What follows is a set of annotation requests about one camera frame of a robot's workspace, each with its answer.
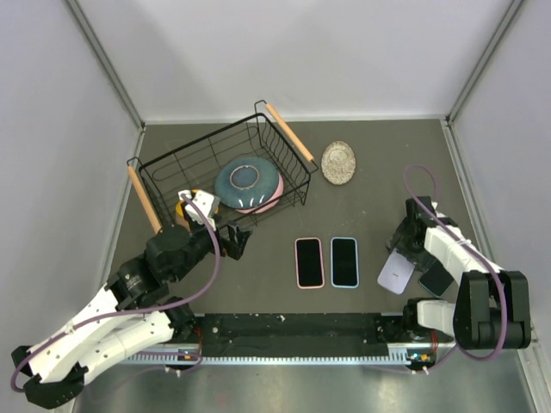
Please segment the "lilac phone case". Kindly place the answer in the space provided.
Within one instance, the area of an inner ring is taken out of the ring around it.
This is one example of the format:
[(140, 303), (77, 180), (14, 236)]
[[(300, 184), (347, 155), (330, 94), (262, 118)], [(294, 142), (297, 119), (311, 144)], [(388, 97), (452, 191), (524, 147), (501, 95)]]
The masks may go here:
[(396, 295), (401, 295), (414, 274), (415, 266), (397, 250), (393, 250), (377, 277), (382, 288)]

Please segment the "teal edged black smartphone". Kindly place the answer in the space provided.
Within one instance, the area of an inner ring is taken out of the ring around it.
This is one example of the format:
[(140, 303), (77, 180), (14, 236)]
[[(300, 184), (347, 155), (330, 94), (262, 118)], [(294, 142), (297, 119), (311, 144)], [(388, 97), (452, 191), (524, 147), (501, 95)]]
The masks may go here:
[(440, 262), (435, 262), (419, 278), (419, 285), (437, 298), (441, 298), (454, 283), (453, 276)]

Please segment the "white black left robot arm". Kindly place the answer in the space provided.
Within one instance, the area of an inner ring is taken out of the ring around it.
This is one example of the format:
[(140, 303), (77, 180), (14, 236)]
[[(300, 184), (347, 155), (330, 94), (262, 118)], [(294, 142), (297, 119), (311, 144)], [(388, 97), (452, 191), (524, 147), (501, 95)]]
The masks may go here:
[(188, 340), (197, 328), (191, 300), (171, 297), (169, 285), (208, 254), (214, 254), (216, 268), (224, 256), (238, 260), (252, 231), (234, 222), (226, 228), (226, 237), (202, 225), (193, 232), (180, 225), (160, 230), (58, 332), (12, 352), (15, 372), (28, 376), (13, 390), (31, 404), (56, 409), (126, 358), (156, 344)]

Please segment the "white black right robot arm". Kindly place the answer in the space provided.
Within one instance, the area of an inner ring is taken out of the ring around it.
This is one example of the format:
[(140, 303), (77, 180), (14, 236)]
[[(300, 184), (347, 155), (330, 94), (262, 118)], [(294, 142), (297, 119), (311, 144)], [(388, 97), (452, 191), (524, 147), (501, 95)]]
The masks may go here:
[(406, 215), (387, 247), (419, 272), (450, 276), (455, 302), (409, 299), (401, 327), (414, 340), (433, 330), (455, 339), (463, 350), (527, 348), (531, 342), (526, 276), (484, 257), (457, 223), (436, 211), (428, 196), (406, 200)]

